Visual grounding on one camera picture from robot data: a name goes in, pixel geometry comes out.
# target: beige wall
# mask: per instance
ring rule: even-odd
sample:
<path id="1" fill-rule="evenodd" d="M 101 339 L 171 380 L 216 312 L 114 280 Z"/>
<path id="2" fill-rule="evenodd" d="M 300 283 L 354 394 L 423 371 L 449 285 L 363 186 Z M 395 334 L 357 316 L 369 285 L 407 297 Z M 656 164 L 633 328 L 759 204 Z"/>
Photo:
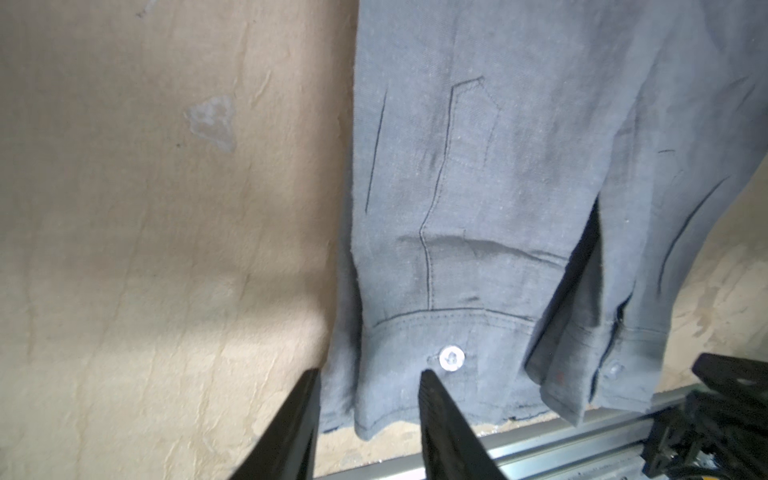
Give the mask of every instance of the beige wall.
<path id="1" fill-rule="evenodd" d="M 322 361 L 355 18 L 0 2 L 0 478 L 226 478 Z M 219 96 L 232 153 L 184 116 Z M 767 350 L 760 175 L 681 295 L 666 387 L 699 349 Z M 418 447 L 412 425 L 334 432 L 318 472 Z"/>

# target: button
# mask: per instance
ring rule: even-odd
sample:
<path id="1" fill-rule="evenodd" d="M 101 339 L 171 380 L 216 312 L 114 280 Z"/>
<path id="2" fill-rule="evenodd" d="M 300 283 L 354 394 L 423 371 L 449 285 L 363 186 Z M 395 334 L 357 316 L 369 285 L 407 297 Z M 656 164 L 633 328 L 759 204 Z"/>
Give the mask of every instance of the button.
<path id="1" fill-rule="evenodd" d="M 624 371 L 624 366 L 621 365 L 617 360 L 614 360 L 609 364 L 609 367 L 607 368 L 607 372 L 603 376 L 606 379 L 615 380 L 619 377 L 619 375 L 623 371 Z"/>
<path id="2" fill-rule="evenodd" d="M 440 366 L 447 372 L 455 372 L 464 365 L 464 352 L 456 345 L 448 345 L 440 352 Z"/>

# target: gray shirt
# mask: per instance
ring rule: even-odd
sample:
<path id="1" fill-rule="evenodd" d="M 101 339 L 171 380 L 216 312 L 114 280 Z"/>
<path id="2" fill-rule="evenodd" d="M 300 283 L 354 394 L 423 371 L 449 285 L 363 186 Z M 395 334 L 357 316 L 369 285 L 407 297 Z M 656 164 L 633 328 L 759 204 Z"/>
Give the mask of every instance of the gray shirt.
<path id="1" fill-rule="evenodd" d="M 358 25 L 322 427 L 418 421 L 426 368 L 471 422 L 644 409 L 768 150 L 768 2 L 362 0 Z"/>

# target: white button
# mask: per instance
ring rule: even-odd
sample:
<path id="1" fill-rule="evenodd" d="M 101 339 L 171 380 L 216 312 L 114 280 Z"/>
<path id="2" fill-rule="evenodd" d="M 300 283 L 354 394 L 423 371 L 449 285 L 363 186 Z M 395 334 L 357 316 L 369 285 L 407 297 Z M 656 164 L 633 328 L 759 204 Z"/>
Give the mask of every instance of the white button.
<path id="1" fill-rule="evenodd" d="M 455 372 L 464 365 L 464 352 L 456 345 L 448 345 L 440 352 L 440 366 L 448 371 Z"/>

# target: wrinkle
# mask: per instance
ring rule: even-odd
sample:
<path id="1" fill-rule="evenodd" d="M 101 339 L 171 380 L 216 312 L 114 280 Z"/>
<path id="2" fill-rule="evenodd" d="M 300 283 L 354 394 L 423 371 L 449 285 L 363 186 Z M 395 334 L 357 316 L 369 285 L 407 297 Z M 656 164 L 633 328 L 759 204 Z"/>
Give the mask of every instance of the wrinkle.
<path id="1" fill-rule="evenodd" d="M 456 237 L 454 236 L 437 236 L 432 243 L 439 243 L 441 241 L 453 242 L 456 240 Z M 496 240 L 476 240 L 471 238 L 463 237 L 461 239 L 463 243 L 466 243 L 466 245 L 472 249 L 472 252 L 475 254 L 475 257 L 482 258 L 482 257 L 489 257 L 489 256 L 495 256 L 495 255 L 512 255 L 517 258 L 522 258 L 523 260 L 529 260 L 534 261 L 537 263 L 543 263 L 547 266 L 554 266 L 559 269 L 565 268 L 565 264 L 568 262 L 567 259 L 564 259 L 563 257 L 559 255 L 555 255 L 553 253 L 546 253 L 542 250 L 524 250 L 522 248 L 512 247 L 509 245 L 504 245 L 501 242 L 498 242 Z"/>

